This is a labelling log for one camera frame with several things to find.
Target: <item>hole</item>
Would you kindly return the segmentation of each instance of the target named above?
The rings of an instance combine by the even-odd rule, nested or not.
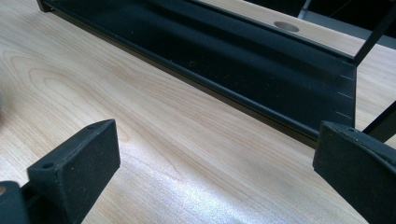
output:
[[[55,164],[53,163],[53,162],[48,162],[48,163],[45,163],[44,165],[42,165],[41,166],[41,168],[43,168],[43,169],[49,169],[49,168],[51,168],[52,166],[54,166]]]
[[[284,22],[284,21],[276,21],[276,22],[274,22],[274,25],[277,28],[280,28],[282,30],[289,31],[289,32],[299,32],[300,31],[300,29],[297,26],[287,23],[287,22]]]
[[[0,186],[0,196],[2,196],[4,193],[6,193],[7,188],[4,186]]]

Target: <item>circular hole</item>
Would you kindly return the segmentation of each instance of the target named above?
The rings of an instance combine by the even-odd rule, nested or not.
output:
[[[276,21],[276,22],[274,22],[274,25],[277,28],[280,28],[282,30],[286,30],[289,32],[299,32],[300,31],[300,29],[297,26],[287,23],[287,22],[284,22],[284,21]]]
[[[4,193],[6,193],[7,188],[4,186],[0,186],[0,196],[2,196]]]
[[[52,166],[54,166],[55,164],[53,162],[49,162],[49,163],[45,163],[44,165],[41,166],[41,168],[43,169],[49,169]]]

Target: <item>light wood grain surface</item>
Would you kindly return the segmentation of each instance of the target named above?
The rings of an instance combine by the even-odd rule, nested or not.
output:
[[[339,49],[361,43],[319,30]],[[360,66],[358,129],[396,99],[395,56],[376,46]],[[85,223],[365,222],[314,172],[312,148],[40,12],[35,0],[0,0],[0,98],[0,180],[21,185],[28,166],[75,132],[117,121],[121,167]]]

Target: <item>table surface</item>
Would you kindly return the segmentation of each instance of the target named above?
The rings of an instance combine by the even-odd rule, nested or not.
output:
[[[205,1],[291,22],[345,52],[362,43],[239,0]],[[375,46],[359,67],[357,129],[396,99],[395,56]],[[84,126],[117,121],[121,166],[85,223],[365,222],[314,172],[314,149],[35,0],[0,0],[0,99],[0,180],[20,185],[28,166]]]

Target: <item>black document tray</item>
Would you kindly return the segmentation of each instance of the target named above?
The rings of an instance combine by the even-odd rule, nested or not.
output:
[[[192,0],[38,4],[303,140],[354,127],[357,65],[336,50]]]

